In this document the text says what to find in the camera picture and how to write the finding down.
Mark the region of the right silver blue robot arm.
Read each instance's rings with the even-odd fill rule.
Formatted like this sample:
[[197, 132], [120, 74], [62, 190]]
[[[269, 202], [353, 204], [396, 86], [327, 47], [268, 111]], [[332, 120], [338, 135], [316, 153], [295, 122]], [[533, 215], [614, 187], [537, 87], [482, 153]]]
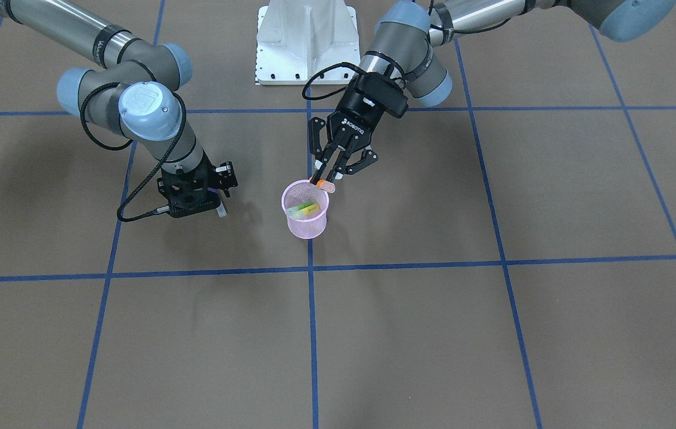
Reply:
[[126, 139], [107, 150], [139, 143], [156, 159], [156, 167], [118, 207], [120, 222], [131, 221], [125, 207], [158, 173], [156, 184], [166, 204], [137, 219], [206, 211], [226, 215], [223, 198], [237, 186], [237, 177], [231, 162], [210, 162], [189, 125], [177, 90], [193, 76], [193, 63], [182, 47], [150, 44], [69, 1], [0, 1], [0, 17], [96, 63], [99, 70], [75, 67], [63, 73], [55, 90], [59, 104], [79, 119], [89, 138], [95, 125]]

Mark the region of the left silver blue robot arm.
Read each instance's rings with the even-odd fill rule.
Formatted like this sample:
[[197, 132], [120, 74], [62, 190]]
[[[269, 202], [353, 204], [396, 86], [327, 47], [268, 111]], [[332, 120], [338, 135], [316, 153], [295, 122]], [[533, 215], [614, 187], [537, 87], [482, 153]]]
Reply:
[[409, 98], [431, 107], [452, 90], [449, 71], [435, 48], [460, 36], [491, 32], [535, 9], [565, 7], [605, 38], [627, 42], [652, 30], [674, 8], [673, 1], [444, 1], [420, 5], [397, 1], [381, 16], [373, 40], [357, 64], [341, 62], [329, 71], [350, 70], [349, 83], [326, 119], [311, 119], [308, 144], [314, 157], [310, 182], [331, 185], [376, 162], [373, 132], [388, 114], [400, 119]]

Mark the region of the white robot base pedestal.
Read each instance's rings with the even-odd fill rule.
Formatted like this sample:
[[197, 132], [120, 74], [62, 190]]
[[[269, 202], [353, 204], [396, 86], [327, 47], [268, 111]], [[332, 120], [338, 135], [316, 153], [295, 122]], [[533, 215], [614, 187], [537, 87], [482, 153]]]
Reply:
[[344, 1], [270, 1], [258, 10], [255, 84], [345, 85], [354, 72], [327, 71], [359, 64], [355, 8]]

